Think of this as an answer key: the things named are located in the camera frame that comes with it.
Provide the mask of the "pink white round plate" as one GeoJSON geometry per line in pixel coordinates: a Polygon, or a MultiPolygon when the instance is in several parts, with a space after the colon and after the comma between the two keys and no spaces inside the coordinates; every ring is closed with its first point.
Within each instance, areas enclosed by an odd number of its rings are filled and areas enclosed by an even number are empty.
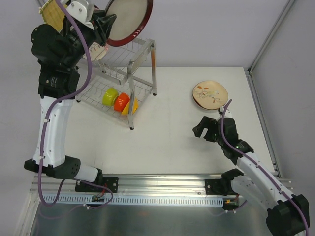
{"type": "Polygon", "coordinates": [[[107,54],[108,50],[109,50],[109,46],[108,45],[100,46],[96,42],[93,43],[89,47],[89,53],[90,53],[91,61],[101,60],[102,58],[105,57],[105,55],[107,54]]]}

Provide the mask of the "dark red rimmed plate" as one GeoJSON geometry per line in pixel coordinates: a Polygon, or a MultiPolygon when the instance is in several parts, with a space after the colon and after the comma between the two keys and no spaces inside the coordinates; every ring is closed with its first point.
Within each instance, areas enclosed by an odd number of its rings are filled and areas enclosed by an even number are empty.
{"type": "Polygon", "coordinates": [[[106,15],[116,15],[107,44],[120,47],[139,36],[149,21],[153,10],[152,0],[111,0],[106,15]]]}

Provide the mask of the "beige bird round plate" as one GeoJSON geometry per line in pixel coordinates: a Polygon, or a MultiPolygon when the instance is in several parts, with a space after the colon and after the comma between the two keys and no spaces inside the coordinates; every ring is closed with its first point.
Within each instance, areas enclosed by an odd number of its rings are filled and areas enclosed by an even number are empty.
{"type": "Polygon", "coordinates": [[[196,104],[205,110],[217,110],[228,102],[228,92],[216,81],[202,81],[192,89],[196,104]]]}

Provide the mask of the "woven bamboo tray plate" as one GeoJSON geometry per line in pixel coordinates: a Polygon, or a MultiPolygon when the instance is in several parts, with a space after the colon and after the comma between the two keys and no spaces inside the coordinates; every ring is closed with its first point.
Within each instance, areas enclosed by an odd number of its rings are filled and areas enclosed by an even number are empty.
{"type": "Polygon", "coordinates": [[[51,25],[61,34],[66,34],[73,26],[58,7],[55,0],[48,0],[39,9],[39,14],[42,16],[44,23],[51,25]]]}

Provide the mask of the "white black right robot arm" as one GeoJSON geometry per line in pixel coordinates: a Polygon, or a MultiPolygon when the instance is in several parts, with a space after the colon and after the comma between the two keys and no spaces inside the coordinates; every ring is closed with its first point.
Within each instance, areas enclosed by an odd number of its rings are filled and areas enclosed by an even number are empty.
{"type": "Polygon", "coordinates": [[[310,235],[309,202],[302,194],[295,195],[271,174],[256,156],[253,148],[239,139],[232,118],[213,119],[204,116],[193,128],[194,135],[217,143],[235,169],[224,172],[220,179],[205,180],[207,193],[239,194],[266,217],[274,236],[310,235]]]}

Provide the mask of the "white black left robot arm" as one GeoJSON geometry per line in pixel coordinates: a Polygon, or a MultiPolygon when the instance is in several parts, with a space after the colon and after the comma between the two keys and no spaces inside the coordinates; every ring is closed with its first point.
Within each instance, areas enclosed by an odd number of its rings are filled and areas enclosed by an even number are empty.
{"type": "Polygon", "coordinates": [[[24,168],[44,173],[55,179],[83,180],[92,191],[99,191],[104,183],[102,170],[87,166],[80,159],[67,156],[64,150],[67,121],[80,74],[77,63],[93,43],[104,46],[109,37],[115,14],[96,10],[92,14],[94,29],[77,23],[79,32],[68,29],[58,32],[49,24],[42,24],[31,34],[31,52],[41,66],[38,94],[41,105],[40,134],[35,155],[25,161],[24,168]]]}

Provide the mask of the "stainless steel dish rack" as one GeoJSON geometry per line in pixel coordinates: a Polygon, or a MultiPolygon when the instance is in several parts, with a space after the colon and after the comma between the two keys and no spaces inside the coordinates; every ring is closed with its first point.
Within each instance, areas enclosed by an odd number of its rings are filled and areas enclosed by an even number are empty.
{"type": "Polygon", "coordinates": [[[121,47],[108,47],[105,57],[93,61],[92,65],[89,85],[76,96],[76,101],[83,101],[118,118],[133,130],[135,114],[123,116],[113,107],[104,105],[102,100],[109,88],[115,88],[118,93],[126,93],[139,106],[150,94],[157,95],[156,42],[153,39],[135,39],[121,47]],[[151,81],[136,73],[147,61],[151,62],[151,81]]]}

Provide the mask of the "lime green bowl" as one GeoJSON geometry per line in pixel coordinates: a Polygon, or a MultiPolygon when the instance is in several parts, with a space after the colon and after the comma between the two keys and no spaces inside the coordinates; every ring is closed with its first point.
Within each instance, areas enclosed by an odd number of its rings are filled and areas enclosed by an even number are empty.
{"type": "Polygon", "coordinates": [[[115,101],[119,96],[118,91],[114,87],[110,87],[103,96],[102,104],[104,106],[114,106],[115,101]]]}

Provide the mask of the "orange bowl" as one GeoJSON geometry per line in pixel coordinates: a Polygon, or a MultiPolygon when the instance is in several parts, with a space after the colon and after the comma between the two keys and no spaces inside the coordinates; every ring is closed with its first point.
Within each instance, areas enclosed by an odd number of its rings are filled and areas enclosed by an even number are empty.
{"type": "Polygon", "coordinates": [[[126,93],[121,93],[114,104],[114,110],[122,112],[129,101],[130,97],[126,93]]]}

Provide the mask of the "aluminium right frame post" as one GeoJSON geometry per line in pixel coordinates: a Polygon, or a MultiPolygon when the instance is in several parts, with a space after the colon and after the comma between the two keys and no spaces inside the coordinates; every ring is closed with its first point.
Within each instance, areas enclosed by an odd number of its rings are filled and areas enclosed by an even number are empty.
{"type": "Polygon", "coordinates": [[[277,17],[275,23],[273,24],[271,30],[269,31],[267,37],[265,38],[263,44],[261,45],[258,53],[256,54],[253,62],[248,68],[248,73],[252,74],[256,66],[258,65],[260,59],[264,55],[265,51],[267,50],[268,46],[272,42],[273,38],[275,37],[276,33],[278,32],[279,28],[285,21],[286,17],[292,10],[293,6],[297,3],[297,0],[288,0],[284,5],[283,9],[281,10],[279,16],[277,17]]]}

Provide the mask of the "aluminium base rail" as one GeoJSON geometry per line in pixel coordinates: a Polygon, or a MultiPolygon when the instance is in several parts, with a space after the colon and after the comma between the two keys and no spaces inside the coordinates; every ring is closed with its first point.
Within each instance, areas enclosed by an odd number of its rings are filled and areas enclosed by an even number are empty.
{"type": "MultiPolygon", "coordinates": [[[[118,178],[116,184],[106,184],[107,188],[117,191],[117,196],[206,196],[206,179],[220,179],[221,174],[194,174],[194,175],[131,175],[131,174],[105,174],[106,177],[118,178]]],[[[282,185],[292,192],[295,188],[293,181],[287,178],[276,178],[282,185]]],[[[56,194],[60,179],[43,175],[41,187],[43,193],[56,194]]],[[[75,187],[81,186],[75,180],[65,180],[61,193],[76,193],[75,187]]]]}

